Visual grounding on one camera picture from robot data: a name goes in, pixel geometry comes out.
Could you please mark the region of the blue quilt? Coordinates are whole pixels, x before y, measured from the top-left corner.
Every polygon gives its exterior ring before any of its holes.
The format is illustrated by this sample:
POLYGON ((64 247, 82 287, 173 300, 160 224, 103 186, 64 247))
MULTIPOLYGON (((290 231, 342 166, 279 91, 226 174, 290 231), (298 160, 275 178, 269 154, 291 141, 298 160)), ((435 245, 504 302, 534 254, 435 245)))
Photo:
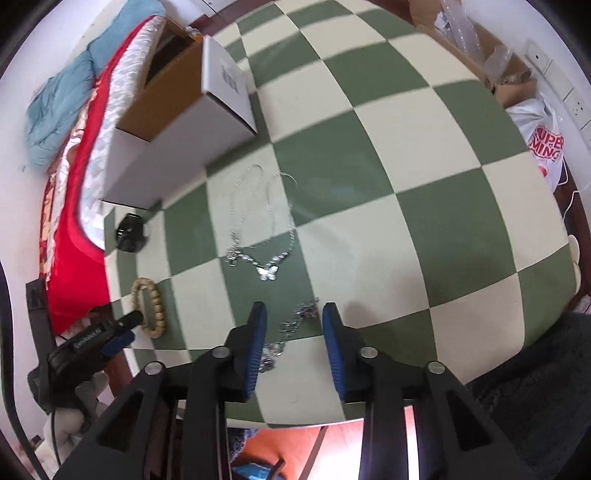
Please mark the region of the blue quilt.
POLYGON ((126 2, 100 35, 43 84, 26 111, 24 142, 32 167, 39 171, 49 168, 95 82, 129 33, 144 20, 165 15, 159 1, 126 2))

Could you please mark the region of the brown cardboard box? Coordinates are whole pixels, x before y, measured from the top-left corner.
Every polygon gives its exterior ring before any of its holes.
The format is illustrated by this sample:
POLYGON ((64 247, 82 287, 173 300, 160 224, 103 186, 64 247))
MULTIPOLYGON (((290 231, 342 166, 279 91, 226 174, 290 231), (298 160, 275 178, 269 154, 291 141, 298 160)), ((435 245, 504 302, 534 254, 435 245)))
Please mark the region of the brown cardboard box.
POLYGON ((470 18, 460 1, 411 1, 415 26, 455 55, 505 108, 537 95, 537 80, 520 57, 470 18))

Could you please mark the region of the white red plastic bag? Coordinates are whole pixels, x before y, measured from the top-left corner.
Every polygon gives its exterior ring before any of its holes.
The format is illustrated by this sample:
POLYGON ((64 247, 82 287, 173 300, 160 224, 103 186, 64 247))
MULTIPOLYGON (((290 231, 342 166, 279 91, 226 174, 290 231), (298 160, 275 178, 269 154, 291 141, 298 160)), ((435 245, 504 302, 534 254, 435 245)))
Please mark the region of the white red plastic bag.
POLYGON ((520 130, 550 190, 560 185, 564 169, 565 138, 559 117, 548 99, 540 94, 506 109, 520 130))

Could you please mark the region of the red bed cover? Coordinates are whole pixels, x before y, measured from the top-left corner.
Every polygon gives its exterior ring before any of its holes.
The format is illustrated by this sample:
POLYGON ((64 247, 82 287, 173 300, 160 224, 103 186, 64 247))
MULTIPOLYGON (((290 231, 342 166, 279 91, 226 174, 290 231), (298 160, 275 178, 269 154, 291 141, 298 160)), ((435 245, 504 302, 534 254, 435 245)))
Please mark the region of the red bed cover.
POLYGON ((110 301, 104 248, 83 228, 82 197, 97 199, 98 239, 104 239, 103 180, 85 183, 89 168, 104 161, 106 138, 133 99, 141 66, 165 20, 150 15, 137 22, 121 40, 83 104, 54 162, 47 182, 40 228, 40 277, 44 280, 46 312, 53 334, 63 334, 96 307, 110 301))

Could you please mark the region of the white cardboard jewelry box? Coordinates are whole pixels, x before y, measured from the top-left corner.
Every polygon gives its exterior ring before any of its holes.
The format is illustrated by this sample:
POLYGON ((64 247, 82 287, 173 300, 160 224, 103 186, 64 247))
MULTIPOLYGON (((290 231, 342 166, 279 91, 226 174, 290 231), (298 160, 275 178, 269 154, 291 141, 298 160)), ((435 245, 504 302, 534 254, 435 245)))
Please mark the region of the white cardboard jewelry box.
POLYGON ((168 60, 154 49, 145 82, 117 129, 144 142, 105 202, 148 209, 257 134, 242 70, 210 35, 168 60))

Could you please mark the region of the black wristband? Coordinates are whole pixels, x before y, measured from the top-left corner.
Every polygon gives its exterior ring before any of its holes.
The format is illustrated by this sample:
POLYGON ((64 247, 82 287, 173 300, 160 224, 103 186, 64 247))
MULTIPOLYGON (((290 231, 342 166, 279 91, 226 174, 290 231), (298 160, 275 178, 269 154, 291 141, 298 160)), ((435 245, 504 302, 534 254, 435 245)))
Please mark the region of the black wristband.
POLYGON ((135 213, 128 213, 115 230, 115 244, 119 251, 137 253, 147 243, 144 219, 135 213))

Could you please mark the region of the green white checkered tablecloth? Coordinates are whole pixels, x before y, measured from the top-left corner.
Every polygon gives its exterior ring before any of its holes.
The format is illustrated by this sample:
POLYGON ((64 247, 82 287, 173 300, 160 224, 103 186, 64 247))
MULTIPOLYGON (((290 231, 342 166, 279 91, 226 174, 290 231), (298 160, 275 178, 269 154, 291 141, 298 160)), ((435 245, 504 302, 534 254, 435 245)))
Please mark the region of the green white checkered tablecloth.
POLYGON ((109 248, 114 310, 154 281, 168 326, 137 371, 197 359, 266 304, 280 340, 301 305, 401 362, 462 381, 538 339, 577 289, 555 198, 512 119, 455 56, 366 1, 280 1, 217 33, 249 80, 256 139, 109 248))

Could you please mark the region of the white wall socket strip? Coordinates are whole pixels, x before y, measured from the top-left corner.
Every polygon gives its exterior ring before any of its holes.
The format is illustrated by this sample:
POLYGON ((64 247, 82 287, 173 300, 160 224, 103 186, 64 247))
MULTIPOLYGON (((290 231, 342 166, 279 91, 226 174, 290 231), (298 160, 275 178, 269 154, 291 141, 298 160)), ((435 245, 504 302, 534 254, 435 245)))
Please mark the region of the white wall socket strip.
POLYGON ((526 42, 525 58, 558 97, 587 148, 590 148, 590 103, 573 86, 558 64, 532 40, 526 42))

